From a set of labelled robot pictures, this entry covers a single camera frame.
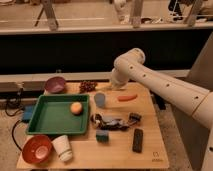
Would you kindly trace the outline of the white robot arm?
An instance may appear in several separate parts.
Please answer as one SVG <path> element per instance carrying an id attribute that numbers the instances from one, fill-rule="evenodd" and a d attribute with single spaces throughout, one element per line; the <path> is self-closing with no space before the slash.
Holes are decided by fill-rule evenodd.
<path id="1" fill-rule="evenodd" d="M 151 70 L 143 65 L 145 54 L 133 48 L 114 60 L 110 82 L 120 89 L 136 81 L 193 117 L 210 130 L 201 171 L 213 171 L 213 92 L 197 85 Z"/>

